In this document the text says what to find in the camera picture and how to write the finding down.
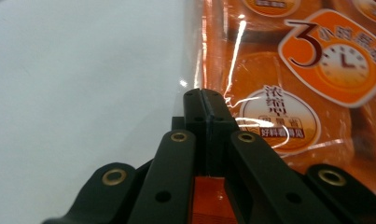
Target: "orange package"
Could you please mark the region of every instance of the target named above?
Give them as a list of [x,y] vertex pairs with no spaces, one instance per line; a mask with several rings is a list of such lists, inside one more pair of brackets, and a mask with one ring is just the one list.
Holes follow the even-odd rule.
[[376,1],[205,0],[202,86],[294,170],[376,193]]

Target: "white background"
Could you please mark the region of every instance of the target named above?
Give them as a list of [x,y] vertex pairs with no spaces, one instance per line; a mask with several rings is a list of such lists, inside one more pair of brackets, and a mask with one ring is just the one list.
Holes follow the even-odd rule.
[[194,85],[192,2],[0,0],[0,224],[63,216],[99,167],[154,156]]

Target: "number 3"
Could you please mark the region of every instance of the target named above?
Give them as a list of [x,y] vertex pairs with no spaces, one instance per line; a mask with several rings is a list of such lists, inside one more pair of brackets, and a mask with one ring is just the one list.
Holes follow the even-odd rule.
[[313,47],[313,57],[311,58],[309,62],[299,63],[293,58],[289,58],[289,60],[295,65],[300,66],[300,67],[311,67],[313,65],[316,65],[321,60],[322,47],[315,38],[310,36],[310,32],[312,32],[313,29],[315,29],[318,25],[316,23],[305,22],[305,21],[286,21],[286,25],[295,26],[295,27],[306,25],[307,28],[301,31],[301,33],[299,33],[298,35],[296,35],[296,38],[303,39],[309,42]]

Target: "plastic wrap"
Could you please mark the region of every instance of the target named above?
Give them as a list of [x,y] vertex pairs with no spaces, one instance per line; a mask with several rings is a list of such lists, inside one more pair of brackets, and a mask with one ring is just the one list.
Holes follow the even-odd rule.
[[205,0],[202,86],[294,170],[376,193],[376,1]]

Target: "clock face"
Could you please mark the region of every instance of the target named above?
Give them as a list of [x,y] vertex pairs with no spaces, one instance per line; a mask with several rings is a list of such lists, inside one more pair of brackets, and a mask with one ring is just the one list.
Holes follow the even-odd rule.
[[324,49],[320,68],[329,84],[341,88],[362,86],[369,77],[365,56],[345,44],[334,44]]

